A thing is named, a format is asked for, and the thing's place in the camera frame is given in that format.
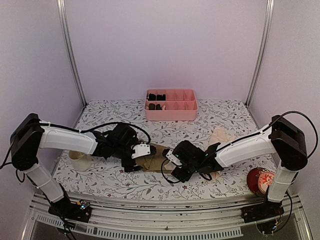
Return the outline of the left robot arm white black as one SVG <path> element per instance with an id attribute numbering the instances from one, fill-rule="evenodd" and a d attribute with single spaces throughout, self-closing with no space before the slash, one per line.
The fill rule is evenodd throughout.
<path id="1" fill-rule="evenodd" d="M 10 137 L 12 165 L 23 172 L 46 196 L 49 213 L 62 220 L 87 223 L 92 208 L 81 200 L 71 202 L 67 192 L 42 166 L 37 158 L 39 149 L 58 149 L 80 152 L 93 157 L 121 159 L 125 172 L 138 171 L 136 158 L 150 154 L 150 146 L 141 143 L 131 124 L 117 122 L 115 128 L 101 133 L 95 128 L 76 130 L 41 121 L 29 114 Z"/>

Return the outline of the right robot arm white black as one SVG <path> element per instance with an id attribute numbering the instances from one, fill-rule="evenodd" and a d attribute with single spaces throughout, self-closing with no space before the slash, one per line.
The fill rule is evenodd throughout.
<path id="1" fill-rule="evenodd" d="M 175 165 L 171 174 L 179 182 L 188 181 L 194 173 L 210 174 L 267 154 L 276 154 L 279 157 L 275 178 L 267 187 L 263 203 L 242 208 L 241 216 L 246 223 L 284 213 L 283 198 L 298 172 L 308 163 L 302 130 L 283 115 L 275 115 L 270 124 L 224 145 L 218 142 L 206 150 L 201 150 L 184 140 L 175 148 L 162 152 L 162 155 Z"/>

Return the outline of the olive beige underwear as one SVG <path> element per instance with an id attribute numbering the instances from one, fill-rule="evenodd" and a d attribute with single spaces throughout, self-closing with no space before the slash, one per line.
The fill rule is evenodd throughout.
<path id="1" fill-rule="evenodd" d="M 161 173 L 161 165 L 165 161 L 162 171 L 165 174 L 170 174 L 176 166 L 163 156 L 163 150 L 167 149 L 167 147 L 159 144 L 151 144 L 151 146 L 155 147 L 156 153 L 136 158 L 136 164 L 142 167 L 144 172 Z"/>

